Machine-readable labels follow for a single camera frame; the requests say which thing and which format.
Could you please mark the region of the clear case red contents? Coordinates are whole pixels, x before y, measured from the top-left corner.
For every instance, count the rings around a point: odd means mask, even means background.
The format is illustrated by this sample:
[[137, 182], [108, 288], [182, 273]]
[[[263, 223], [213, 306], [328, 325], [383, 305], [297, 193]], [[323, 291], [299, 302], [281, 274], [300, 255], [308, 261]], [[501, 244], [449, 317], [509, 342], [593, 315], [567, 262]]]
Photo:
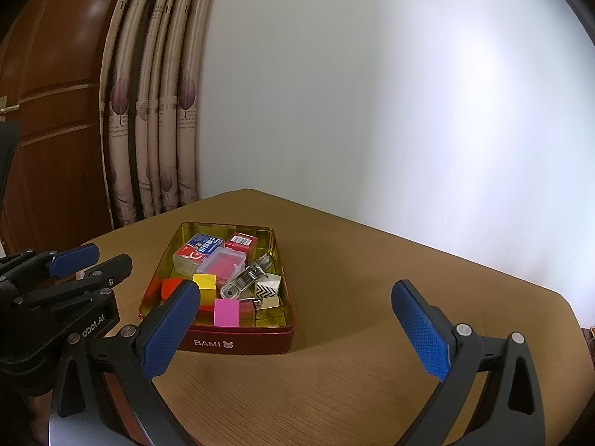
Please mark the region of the clear case red contents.
[[219, 247], [205, 258], [197, 274], [214, 275], [216, 285], [222, 287], [233, 280], [245, 268], [246, 255], [233, 249]]

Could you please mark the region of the yellow toy block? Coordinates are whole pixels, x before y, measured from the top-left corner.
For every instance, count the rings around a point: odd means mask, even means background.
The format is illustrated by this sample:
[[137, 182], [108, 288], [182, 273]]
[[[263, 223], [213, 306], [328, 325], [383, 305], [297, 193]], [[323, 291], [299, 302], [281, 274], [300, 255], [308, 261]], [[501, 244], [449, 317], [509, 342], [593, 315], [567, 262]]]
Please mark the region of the yellow toy block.
[[193, 275], [193, 282], [200, 290], [200, 308], [212, 309], [218, 296], [217, 277], [213, 274], [198, 273]]

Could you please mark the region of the beige patterned curtain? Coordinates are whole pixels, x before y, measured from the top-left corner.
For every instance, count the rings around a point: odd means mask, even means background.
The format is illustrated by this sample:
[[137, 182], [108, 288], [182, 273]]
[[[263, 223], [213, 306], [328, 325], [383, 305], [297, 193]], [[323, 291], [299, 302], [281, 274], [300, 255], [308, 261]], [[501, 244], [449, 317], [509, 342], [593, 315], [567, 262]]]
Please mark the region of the beige patterned curtain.
[[199, 197], [200, 92], [213, 0], [116, 0], [99, 80], [110, 220]]

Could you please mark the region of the brown wooden door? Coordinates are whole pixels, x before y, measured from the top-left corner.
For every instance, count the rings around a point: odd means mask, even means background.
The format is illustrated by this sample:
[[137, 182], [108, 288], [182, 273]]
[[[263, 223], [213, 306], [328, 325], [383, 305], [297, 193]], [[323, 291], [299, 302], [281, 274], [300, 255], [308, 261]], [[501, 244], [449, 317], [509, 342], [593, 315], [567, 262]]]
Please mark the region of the brown wooden door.
[[99, 83], [118, 0], [28, 0], [1, 43], [20, 134], [1, 213], [6, 253], [64, 251], [111, 230]]

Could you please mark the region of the red rectangular block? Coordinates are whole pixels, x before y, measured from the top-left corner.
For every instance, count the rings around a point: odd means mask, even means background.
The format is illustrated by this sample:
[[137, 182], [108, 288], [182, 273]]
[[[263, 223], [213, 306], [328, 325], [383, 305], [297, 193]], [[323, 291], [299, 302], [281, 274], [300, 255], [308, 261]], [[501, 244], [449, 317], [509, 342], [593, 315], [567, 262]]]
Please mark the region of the red rectangular block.
[[184, 278], [167, 278], [160, 285], [160, 301], [166, 302], [170, 295], [177, 290], [177, 287], [184, 282]]

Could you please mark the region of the pink rectangular block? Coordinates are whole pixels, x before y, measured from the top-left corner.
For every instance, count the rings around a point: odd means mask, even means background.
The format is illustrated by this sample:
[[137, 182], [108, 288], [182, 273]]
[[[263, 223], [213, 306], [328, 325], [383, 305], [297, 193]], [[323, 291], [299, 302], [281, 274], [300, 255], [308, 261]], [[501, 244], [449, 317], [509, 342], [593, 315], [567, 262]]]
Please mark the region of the pink rectangular block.
[[214, 326], [237, 328], [240, 326], [240, 302], [232, 299], [216, 299], [214, 303]]

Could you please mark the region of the large metal spring clamp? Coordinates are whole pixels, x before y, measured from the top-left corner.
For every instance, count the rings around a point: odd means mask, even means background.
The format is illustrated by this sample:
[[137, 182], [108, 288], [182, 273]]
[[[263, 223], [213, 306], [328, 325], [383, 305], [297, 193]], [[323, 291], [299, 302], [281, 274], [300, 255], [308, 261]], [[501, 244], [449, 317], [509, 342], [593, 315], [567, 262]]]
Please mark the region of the large metal spring clamp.
[[246, 267], [236, 278], [221, 288], [222, 299], [238, 299], [249, 287], [267, 275], [274, 265], [274, 258], [270, 254], [263, 254], [251, 265]]

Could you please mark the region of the black white chevron box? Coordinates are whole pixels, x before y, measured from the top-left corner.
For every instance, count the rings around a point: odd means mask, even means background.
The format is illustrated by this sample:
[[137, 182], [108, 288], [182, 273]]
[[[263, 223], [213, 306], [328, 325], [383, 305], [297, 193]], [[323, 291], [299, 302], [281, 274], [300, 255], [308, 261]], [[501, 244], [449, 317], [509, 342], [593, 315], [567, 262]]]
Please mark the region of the black white chevron box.
[[255, 307], [259, 310], [279, 307], [280, 285], [282, 277], [279, 275], [268, 274], [261, 277], [254, 285]]

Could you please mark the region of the blue red toothpick box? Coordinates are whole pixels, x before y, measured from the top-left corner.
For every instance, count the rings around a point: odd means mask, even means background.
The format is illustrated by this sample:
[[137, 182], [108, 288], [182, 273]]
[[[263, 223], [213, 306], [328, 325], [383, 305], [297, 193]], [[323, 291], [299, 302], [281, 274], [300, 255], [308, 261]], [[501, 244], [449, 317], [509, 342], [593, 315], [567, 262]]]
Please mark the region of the blue red toothpick box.
[[191, 276], [223, 244], [220, 237], [195, 234], [173, 254], [173, 268], [180, 275]]

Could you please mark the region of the small red white box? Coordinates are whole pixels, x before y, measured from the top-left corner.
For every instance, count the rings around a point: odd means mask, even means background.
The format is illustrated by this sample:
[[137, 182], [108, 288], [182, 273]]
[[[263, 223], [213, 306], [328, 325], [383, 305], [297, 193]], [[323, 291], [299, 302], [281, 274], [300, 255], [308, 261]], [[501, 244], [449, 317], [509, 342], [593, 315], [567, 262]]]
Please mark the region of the small red white box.
[[249, 255], [255, 249], [257, 243], [258, 237], [236, 232], [225, 240], [224, 246], [236, 252]]

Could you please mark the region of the red gold tin box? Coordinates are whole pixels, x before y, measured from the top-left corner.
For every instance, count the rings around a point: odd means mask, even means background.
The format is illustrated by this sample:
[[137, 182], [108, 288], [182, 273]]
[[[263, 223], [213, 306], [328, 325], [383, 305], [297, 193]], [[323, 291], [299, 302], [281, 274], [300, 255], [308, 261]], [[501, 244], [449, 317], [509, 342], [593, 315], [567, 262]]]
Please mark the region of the red gold tin box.
[[225, 223], [185, 222], [165, 248], [153, 277], [139, 306], [139, 314], [146, 317], [150, 311], [163, 303], [160, 301], [160, 285], [167, 278], [184, 278], [193, 282], [193, 275], [180, 275], [173, 268], [173, 254], [195, 234], [201, 233], [225, 240], [234, 233], [243, 233], [258, 237], [255, 249], [246, 255], [245, 268], [263, 254], [274, 258], [274, 265], [268, 274], [282, 277], [279, 289], [280, 306], [259, 310], [255, 307], [254, 285], [245, 290], [238, 299], [240, 302], [240, 326], [223, 328], [214, 326], [214, 307], [199, 310], [187, 335], [180, 344], [181, 350], [222, 353], [223, 355], [276, 355], [285, 353], [292, 344], [295, 330], [295, 315], [289, 298], [282, 268], [282, 258], [278, 250], [274, 230], [270, 227], [240, 226]]

